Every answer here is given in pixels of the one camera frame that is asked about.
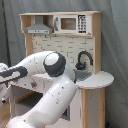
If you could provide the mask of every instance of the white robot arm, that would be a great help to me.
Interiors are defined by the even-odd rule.
[[[9,121],[6,128],[45,128],[57,122],[72,101],[77,87],[76,76],[66,59],[54,51],[33,54],[0,74],[0,83],[26,75],[47,72],[52,87],[30,111]]]

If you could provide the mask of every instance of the microwave window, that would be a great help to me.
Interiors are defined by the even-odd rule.
[[[76,30],[76,19],[75,18],[61,18],[61,29]]]

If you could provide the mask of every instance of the wooden toy kitchen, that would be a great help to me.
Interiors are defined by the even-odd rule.
[[[26,56],[57,51],[78,74],[74,99],[62,117],[46,128],[104,128],[105,87],[114,78],[101,71],[101,12],[25,13],[20,18]],[[10,110],[15,117],[39,101],[52,85],[52,79],[45,73],[10,83]]]

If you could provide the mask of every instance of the faucet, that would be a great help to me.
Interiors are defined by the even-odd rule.
[[[85,67],[86,67],[86,66],[85,66],[85,63],[82,64],[82,63],[80,62],[80,58],[81,58],[81,56],[82,56],[83,54],[86,54],[86,55],[88,56],[88,58],[90,59],[90,65],[93,65],[92,56],[91,56],[88,52],[82,51],[82,52],[80,52],[80,53],[78,54],[78,63],[76,64],[77,70],[83,70],[83,69],[85,69]]]

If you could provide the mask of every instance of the microwave door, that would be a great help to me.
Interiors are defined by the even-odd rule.
[[[55,33],[78,33],[77,15],[58,15],[55,19],[57,19]]]

